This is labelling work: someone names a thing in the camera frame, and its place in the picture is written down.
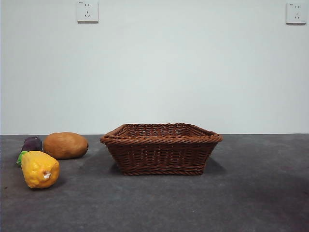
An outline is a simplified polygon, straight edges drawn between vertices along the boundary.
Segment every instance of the wall socket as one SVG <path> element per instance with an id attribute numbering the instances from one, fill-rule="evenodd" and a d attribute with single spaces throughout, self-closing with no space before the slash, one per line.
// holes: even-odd
<path id="1" fill-rule="evenodd" d="M 98 23 L 98 0 L 80 0 L 76 7 L 77 22 Z"/>
<path id="2" fill-rule="evenodd" d="M 306 24 L 308 5 L 305 2 L 289 2 L 286 4 L 287 24 Z"/>

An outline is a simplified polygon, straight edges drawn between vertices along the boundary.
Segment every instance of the woven basket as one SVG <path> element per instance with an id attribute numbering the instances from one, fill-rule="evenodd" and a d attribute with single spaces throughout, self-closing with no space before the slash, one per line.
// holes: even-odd
<path id="1" fill-rule="evenodd" d="M 100 138 L 124 175 L 201 175 L 222 136 L 190 124 L 124 124 Z"/>

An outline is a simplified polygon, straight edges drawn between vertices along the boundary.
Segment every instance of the fake fruit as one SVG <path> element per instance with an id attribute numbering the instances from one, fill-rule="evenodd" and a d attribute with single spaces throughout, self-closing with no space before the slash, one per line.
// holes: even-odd
<path id="1" fill-rule="evenodd" d="M 22 156 L 21 168 L 25 182 L 32 189 L 53 185 L 59 177 L 59 163 L 41 151 L 29 151 Z"/>
<path id="2" fill-rule="evenodd" d="M 53 133 L 44 140 L 44 152 L 57 160 L 83 156 L 88 150 L 88 141 L 71 132 Z"/>
<path id="3" fill-rule="evenodd" d="M 21 152 L 18 156 L 16 164 L 21 166 L 21 158 L 28 151 L 42 151 L 42 141 L 38 137 L 28 137 L 24 141 L 24 145 L 21 148 Z"/>

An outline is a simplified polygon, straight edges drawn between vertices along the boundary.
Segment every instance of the potato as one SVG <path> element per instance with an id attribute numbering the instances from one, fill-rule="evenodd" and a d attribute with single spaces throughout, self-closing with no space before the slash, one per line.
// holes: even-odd
<path id="1" fill-rule="evenodd" d="M 43 149 L 57 160 L 74 159 L 86 154 L 88 141 L 76 133 L 53 133 L 44 140 Z"/>

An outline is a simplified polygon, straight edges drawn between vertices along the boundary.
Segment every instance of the eggplant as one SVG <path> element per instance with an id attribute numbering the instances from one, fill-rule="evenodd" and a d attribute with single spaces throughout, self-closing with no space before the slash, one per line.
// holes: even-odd
<path id="1" fill-rule="evenodd" d="M 38 137 L 28 137 L 27 139 L 25 139 L 24 141 L 24 145 L 21 148 L 21 152 L 18 156 L 18 159 L 16 161 L 16 164 L 18 166 L 21 166 L 21 159 L 22 156 L 28 152 L 28 151 L 42 151 L 43 149 L 43 144 L 41 139 L 39 139 Z"/>

